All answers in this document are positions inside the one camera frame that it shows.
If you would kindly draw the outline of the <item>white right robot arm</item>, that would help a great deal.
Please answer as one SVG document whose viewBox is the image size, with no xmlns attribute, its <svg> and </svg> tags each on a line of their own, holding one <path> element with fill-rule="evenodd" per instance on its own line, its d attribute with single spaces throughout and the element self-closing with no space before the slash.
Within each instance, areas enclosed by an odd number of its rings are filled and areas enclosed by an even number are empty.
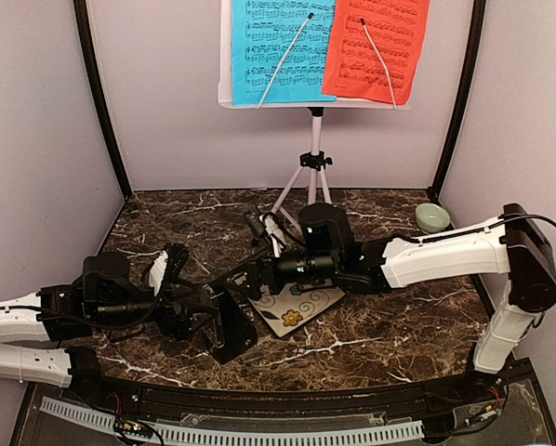
<svg viewBox="0 0 556 446">
<path fill-rule="evenodd" d="M 502 301 L 477 341 L 471 369 L 455 384 L 456 396 L 473 403 L 489 390 L 490 374 L 501 371 L 536 318 L 556 304 L 555 257 L 537 225 L 545 220 L 510 203 L 500 216 L 464 229 L 359 242 L 344 209 L 314 203 L 299 212 L 299 248 L 288 251 L 289 233 L 275 215 L 252 209 L 245 221 L 269 251 L 248 261 L 247 284 L 259 300 L 263 288 L 277 295 L 289 283 L 377 295 L 456 276 L 506 275 Z"/>
</svg>

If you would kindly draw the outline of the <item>blue sheet music paper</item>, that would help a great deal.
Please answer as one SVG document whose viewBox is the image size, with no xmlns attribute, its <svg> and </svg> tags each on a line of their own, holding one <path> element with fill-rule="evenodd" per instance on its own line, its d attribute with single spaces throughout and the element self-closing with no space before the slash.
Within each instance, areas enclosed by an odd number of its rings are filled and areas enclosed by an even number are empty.
<svg viewBox="0 0 556 446">
<path fill-rule="evenodd" d="M 233 1 L 233 105 L 335 101 L 323 93 L 335 10 L 334 1 Z"/>
</svg>

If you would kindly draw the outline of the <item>black metronome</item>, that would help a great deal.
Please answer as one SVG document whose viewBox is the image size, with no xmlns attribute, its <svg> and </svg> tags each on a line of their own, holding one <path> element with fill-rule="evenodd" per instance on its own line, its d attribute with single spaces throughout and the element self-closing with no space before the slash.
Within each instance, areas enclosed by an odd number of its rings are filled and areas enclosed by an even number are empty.
<svg viewBox="0 0 556 446">
<path fill-rule="evenodd" d="M 226 364 L 252 348 L 258 342 L 258 332 L 228 290 L 222 290 L 219 304 L 225 346 L 214 348 L 206 335 L 205 344 L 209 353 L 218 363 Z"/>
</svg>

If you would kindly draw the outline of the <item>white perforated music stand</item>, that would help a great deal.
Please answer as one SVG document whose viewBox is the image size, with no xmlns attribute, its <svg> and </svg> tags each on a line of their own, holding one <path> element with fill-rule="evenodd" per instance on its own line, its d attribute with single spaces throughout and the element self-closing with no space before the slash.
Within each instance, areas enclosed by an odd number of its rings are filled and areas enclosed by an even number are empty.
<svg viewBox="0 0 556 446">
<path fill-rule="evenodd" d="M 328 108 L 352 109 L 378 109 L 378 110 L 405 110 L 406 105 L 393 107 L 388 104 L 358 98 L 338 98 L 333 102 L 303 102 L 287 104 L 267 104 L 257 107 L 236 107 L 232 103 L 232 2 L 224 1 L 221 4 L 220 19 L 220 80 L 218 83 L 218 102 L 227 109 L 269 109 L 269 108 L 307 108 L 311 112 L 311 148 L 309 152 L 300 157 L 299 166 L 293 176 L 286 183 L 281 195 L 272 207 L 272 211 L 281 211 L 282 204 L 303 171 L 309 171 L 308 201 L 314 203 L 316 194 L 321 192 L 324 200 L 331 200 L 330 190 L 326 178 L 326 168 L 332 163 L 321 149 L 322 121 L 324 112 Z"/>
</svg>

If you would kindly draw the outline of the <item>red sheet music paper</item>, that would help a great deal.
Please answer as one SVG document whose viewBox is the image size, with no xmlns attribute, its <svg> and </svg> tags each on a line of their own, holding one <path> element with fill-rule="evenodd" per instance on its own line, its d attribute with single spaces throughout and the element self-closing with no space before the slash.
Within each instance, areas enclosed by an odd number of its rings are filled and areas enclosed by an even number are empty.
<svg viewBox="0 0 556 446">
<path fill-rule="evenodd" d="M 429 0 L 337 1 L 322 93 L 406 105 L 429 14 Z"/>
</svg>

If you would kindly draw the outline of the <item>clear plastic metronome cover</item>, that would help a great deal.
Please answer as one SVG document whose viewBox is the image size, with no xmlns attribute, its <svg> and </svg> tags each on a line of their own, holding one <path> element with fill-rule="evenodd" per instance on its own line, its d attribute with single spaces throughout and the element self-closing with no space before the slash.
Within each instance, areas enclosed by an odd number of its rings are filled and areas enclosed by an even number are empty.
<svg viewBox="0 0 556 446">
<path fill-rule="evenodd" d="M 220 296 L 221 293 L 217 293 L 208 284 L 201 288 L 199 295 L 199 304 L 206 307 L 208 314 L 211 316 L 211 319 L 203 326 L 203 331 L 214 348 L 223 348 L 225 346 L 219 304 Z"/>
</svg>

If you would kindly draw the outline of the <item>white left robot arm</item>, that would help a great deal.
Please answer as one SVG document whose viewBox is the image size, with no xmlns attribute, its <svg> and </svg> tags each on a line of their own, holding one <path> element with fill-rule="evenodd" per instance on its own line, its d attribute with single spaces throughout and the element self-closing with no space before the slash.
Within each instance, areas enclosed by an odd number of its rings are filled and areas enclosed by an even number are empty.
<svg viewBox="0 0 556 446">
<path fill-rule="evenodd" d="M 92 405 L 112 396 L 90 348 L 59 348 L 66 340 L 96 330 L 124 331 L 153 321 L 164 335 L 190 338 L 218 316 L 211 301 L 185 303 L 174 286 L 193 293 L 180 278 L 187 252 L 174 245 L 152 262 L 144 286 L 130 281 L 129 260 L 114 252 L 89 256 L 81 276 L 70 284 L 0 302 L 0 378 L 44 383 L 76 391 Z"/>
</svg>

